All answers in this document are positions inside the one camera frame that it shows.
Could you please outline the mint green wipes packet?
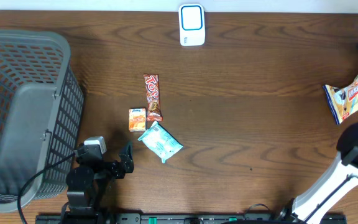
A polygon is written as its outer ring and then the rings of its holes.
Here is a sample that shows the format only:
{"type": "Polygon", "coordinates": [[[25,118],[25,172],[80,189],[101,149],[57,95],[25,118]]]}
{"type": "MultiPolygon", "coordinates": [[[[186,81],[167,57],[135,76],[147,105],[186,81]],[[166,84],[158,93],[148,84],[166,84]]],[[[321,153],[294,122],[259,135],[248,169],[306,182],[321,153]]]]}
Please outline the mint green wipes packet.
{"type": "Polygon", "coordinates": [[[158,121],[154,121],[138,140],[142,141],[152,152],[159,156],[163,164],[183,148],[158,121]]]}

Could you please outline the orange tissue pack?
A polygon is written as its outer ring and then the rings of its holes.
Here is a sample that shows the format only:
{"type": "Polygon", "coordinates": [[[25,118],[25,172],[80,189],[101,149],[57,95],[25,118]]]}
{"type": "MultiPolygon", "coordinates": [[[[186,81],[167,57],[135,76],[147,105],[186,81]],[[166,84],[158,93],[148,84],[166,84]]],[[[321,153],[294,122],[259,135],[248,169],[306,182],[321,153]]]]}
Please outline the orange tissue pack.
{"type": "Polygon", "coordinates": [[[146,131],[146,109],[133,108],[129,109],[129,131],[144,132],[146,131]]]}

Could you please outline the yellow snack chips bag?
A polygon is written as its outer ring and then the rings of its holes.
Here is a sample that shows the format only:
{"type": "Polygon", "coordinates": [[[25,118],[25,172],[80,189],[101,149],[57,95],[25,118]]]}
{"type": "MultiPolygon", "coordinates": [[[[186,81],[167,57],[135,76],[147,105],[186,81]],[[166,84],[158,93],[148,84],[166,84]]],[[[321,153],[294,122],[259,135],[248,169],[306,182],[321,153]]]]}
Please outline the yellow snack chips bag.
{"type": "Polygon", "coordinates": [[[347,87],[323,85],[323,90],[336,124],[358,111],[358,74],[347,87]]]}

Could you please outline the red Top chocolate bar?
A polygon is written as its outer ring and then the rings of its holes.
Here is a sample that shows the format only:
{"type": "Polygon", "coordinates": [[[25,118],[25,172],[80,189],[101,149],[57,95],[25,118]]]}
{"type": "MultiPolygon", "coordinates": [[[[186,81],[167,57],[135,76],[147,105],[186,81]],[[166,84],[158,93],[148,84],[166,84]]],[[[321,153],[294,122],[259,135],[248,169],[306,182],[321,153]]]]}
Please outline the red Top chocolate bar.
{"type": "Polygon", "coordinates": [[[157,74],[144,74],[146,99],[147,99],[147,121],[163,121],[160,109],[160,88],[157,74]]]}

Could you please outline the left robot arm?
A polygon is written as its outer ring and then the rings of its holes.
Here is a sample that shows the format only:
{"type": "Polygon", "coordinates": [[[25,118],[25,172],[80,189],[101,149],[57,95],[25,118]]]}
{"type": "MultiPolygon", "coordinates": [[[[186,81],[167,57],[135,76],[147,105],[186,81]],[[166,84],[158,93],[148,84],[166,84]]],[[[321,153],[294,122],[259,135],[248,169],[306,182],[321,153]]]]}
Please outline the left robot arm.
{"type": "Polygon", "coordinates": [[[132,143],[120,151],[120,160],[106,162],[102,145],[84,144],[75,151],[79,166],[66,177],[68,202],[62,207],[61,223],[112,223],[114,217],[101,200],[109,184],[134,171],[132,143]]]}

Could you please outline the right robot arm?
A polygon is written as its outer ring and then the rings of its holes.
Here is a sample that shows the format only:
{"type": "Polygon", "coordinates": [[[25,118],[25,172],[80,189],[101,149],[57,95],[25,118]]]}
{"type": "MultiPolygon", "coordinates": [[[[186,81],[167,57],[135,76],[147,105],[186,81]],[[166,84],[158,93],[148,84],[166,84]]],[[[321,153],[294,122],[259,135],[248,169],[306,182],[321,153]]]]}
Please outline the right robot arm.
{"type": "MultiPolygon", "coordinates": [[[[358,111],[358,74],[347,87],[324,85],[323,90],[336,124],[358,111]]],[[[358,122],[341,134],[336,150],[329,168],[306,192],[282,209],[277,221],[320,223],[343,196],[358,186],[358,122]]]]}

